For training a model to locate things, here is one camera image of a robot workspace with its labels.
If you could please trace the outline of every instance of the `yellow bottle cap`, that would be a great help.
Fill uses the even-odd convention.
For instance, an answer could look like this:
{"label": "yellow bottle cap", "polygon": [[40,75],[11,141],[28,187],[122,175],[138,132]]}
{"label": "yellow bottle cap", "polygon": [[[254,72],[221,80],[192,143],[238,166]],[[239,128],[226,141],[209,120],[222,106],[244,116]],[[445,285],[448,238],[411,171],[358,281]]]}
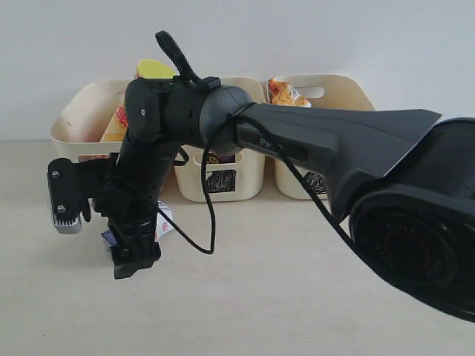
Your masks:
{"label": "yellow bottle cap", "polygon": [[172,78],[177,75],[168,65],[153,59],[142,59],[137,65],[137,77],[146,79],[153,78]]}

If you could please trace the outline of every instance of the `storage bin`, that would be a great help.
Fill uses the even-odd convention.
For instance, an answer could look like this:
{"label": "storage bin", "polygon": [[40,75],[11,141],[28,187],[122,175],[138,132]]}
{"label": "storage bin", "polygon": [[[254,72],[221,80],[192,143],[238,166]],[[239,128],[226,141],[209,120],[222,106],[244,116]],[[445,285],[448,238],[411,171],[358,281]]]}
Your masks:
{"label": "storage bin", "polygon": [[[352,79],[338,75],[300,75],[279,76],[281,82],[289,82],[300,94],[306,96],[313,108],[347,109],[374,111],[374,107],[363,90]],[[265,86],[267,102],[269,90]],[[306,169],[297,167],[298,171],[311,182],[315,192],[321,199],[326,199],[324,178]],[[278,189],[288,197],[298,200],[310,199],[308,193],[301,187],[297,179],[290,173],[287,166],[275,159],[275,182]]]}
{"label": "storage bin", "polygon": [[[221,78],[224,85],[243,88],[255,102],[265,102],[261,83],[248,78]],[[181,194],[193,202],[205,202],[201,187],[201,159],[203,150],[183,146],[190,156],[183,167],[175,167],[178,188]],[[235,156],[233,163],[208,164],[206,182],[213,202],[247,200],[262,189],[264,164],[263,154],[243,149]]]}
{"label": "storage bin", "polygon": [[[222,78],[223,84],[246,90],[256,102],[265,102],[259,82],[247,78]],[[107,157],[119,152],[122,142],[99,142],[130,80],[107,80],[88,85],[71,100],[50,130],[60,157],[73,162]],[[190,156],[183,167],[175,167],[178,188],[188,200],[204,202],[200,163],[203,150],[184,145]],[[263,184],[265,156],[242,150],[235,163],[209,164],[209,190],[213,201],[246,200],[256,195]]]}

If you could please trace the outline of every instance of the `beige tabletop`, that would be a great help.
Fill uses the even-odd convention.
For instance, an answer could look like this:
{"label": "beige tabletop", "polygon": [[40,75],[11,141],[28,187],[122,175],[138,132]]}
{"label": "beige tabletop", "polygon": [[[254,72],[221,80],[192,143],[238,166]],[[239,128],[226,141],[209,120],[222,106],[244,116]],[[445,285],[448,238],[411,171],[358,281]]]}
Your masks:
{"label": "beige tabletop", "polygon": [[[103,218],[78,235],[51,225],[52,145],[0,148],[2,356],[474,354],[475,325],[380,281],[311,202],[277,191],[270,169],[256,198],[215,206],[214,255],[174,231],[152,269],[117,281]],[[163,200],[207,245],[206,206],[173,177]]]}

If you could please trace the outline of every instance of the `robotic arm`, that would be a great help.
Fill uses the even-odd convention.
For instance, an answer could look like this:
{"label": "robotic arm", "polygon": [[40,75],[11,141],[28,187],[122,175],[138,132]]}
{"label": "robotic arm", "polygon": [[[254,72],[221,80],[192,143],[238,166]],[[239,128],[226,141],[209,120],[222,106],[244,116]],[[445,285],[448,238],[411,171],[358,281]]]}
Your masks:
{"label": "robotic arm", "polygon": [[[60,233],[79,232],[80,214],[91,218],[92,199],[117,240],[114,276],[130,277],[160,258],[155,203],[181,145],[205,149],[203,174],[209,150],[227,155],[249,148],[282,159],[338,235],[383,280],[475,321],[475,119],[254,103],[219,78],[199,78],[167,32],[156,38],[180,75],[128,85],[120,152],[81,163],[59,158],[48,166]],[[325,176],[330,212],[295,165]],[[339,225],[346,217],[350,237]]]}

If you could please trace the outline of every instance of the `white wall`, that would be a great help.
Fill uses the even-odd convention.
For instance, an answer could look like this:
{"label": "white wall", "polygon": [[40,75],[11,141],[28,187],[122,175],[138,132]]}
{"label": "white wall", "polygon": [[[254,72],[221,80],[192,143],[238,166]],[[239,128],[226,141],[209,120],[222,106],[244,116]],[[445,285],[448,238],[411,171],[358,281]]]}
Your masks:
{"label": "white wall", "polygon": [[0,139],[47,139],[81,87],[165,60],[162,29],[202,76],[340,73],[377,109],[475,116],[472,0],[4,0]]}

